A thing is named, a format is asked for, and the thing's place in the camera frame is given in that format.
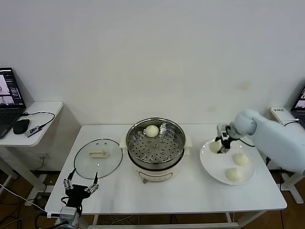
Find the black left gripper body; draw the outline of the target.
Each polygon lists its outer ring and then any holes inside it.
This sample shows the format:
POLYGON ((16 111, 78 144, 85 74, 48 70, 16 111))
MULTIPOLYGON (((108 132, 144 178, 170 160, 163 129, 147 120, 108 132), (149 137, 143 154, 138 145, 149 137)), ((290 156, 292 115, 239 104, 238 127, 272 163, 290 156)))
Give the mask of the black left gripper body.
POLYGON ((66 206, 81 207, 82 201, 91 195, 91 188, 83 185, 71 185, 65 187, 65 194, 68 197, 66 206))

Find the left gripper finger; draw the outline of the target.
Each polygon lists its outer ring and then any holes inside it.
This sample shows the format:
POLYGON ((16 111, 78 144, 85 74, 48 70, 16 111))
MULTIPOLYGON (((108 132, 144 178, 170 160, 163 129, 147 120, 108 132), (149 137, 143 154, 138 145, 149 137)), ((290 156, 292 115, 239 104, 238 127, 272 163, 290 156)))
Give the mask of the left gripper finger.
POLYGON ((63 185, 64 185, 64 188, 65 188, 65 189, 73 189, 73 184, 71 183, 71 181, 72 181, 73 175, 74 175, 74 173, 75 173, 75 170, 76 170, 76 169, 74 169, 73 171, 71 171, 71 172, 69 173, 68 177, 65 178, 65 179, 63 180, 63 185))
POLYGON ((87 187, 85 189, 85 191, 88 192, 88 193, 94 193, 98 189, 98 187, 99 187, 99 184, 98 184, 98 172, 96 172, 93 184, 90 185, 89 187, 87 187))

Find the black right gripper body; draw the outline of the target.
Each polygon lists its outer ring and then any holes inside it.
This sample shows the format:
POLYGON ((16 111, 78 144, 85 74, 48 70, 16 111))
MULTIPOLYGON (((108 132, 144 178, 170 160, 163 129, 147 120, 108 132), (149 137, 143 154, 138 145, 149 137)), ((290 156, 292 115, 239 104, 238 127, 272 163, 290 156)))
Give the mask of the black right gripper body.
POLYGON ((229 135, 223 136, 221 139, 223 148, 230 149, 232 141, 233 141, 233 139, 229 135))

